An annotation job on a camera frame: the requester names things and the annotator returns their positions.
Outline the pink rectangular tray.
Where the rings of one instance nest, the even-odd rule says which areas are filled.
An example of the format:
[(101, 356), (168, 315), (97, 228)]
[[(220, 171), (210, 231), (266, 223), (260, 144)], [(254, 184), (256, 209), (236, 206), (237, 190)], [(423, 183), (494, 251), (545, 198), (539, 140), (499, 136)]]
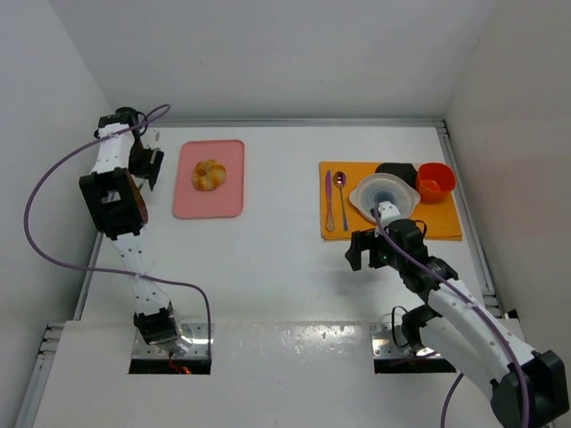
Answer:
[[(240, 140), (203, 140), (183, 144), (172, 212), (178, 219), (235, 218), (244, 207), (245, 147)], [(226, 170), (216, 189), (198, 190), (192, 175), (199, 162), (214, 160)]]

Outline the steel cake server wooden handle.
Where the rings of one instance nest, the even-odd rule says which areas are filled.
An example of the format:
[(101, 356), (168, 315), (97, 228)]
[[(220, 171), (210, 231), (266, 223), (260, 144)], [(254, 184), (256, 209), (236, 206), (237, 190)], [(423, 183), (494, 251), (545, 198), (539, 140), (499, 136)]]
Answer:
[(130, 186), (131, 193), (133, 195), (134, 201), (137, 206), (137, 212), (141, 218), (141, 223), (144, 225), (148, 222), (148, 211), (145, 205), (145, 201), (140, 192), (139, 187), (136, 185), (133, 177), (128, 173), (128, 183)]

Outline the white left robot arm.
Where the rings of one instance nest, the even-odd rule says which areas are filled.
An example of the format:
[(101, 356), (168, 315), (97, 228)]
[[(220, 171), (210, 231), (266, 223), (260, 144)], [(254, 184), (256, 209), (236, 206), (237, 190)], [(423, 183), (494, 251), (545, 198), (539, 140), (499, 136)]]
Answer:
[(135, 327), (145, 344), (173, 352), (181, 332), (171, 299), (155, 281), (144, 278), (151, 268), (144, 237), (149, 216), (136, 180), (154, 187), (164, 157), (160, 149), (143, 145), (138, 126), (144, 119), (132, 107), (99, 119), (95, 136), (105, 140), (94, 167), (79, 179), (79, 188), (96, 229), (112, 241), (125, 269), (134, 274)]

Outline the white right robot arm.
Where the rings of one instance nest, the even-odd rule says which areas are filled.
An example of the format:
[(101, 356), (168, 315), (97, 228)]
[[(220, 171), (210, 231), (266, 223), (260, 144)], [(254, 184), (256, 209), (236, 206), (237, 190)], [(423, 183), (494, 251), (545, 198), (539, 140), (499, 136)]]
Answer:
[(361, 269), (364, 251), (371, 268), (393, 268), (423, 302), (401, 321), (409, 346), (441, 354), (489, 400), (502, 426), (543, 427), (570, 409), (562, 359), (518, 338), (469, 296), (458, 273), (429, 254), (414, 221), (353, 233), (345, 253), (352, 270)]

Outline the golden knotted bread roll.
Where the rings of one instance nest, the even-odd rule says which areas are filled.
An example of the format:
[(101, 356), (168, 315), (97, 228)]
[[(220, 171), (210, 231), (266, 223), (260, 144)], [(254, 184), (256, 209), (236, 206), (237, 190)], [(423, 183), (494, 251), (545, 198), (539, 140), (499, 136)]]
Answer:
[(203, 160), (196, 164), (192, 174), (193, 186), (197, 191), (216, 190), (227, 177), (226, 168), (216, 160)]

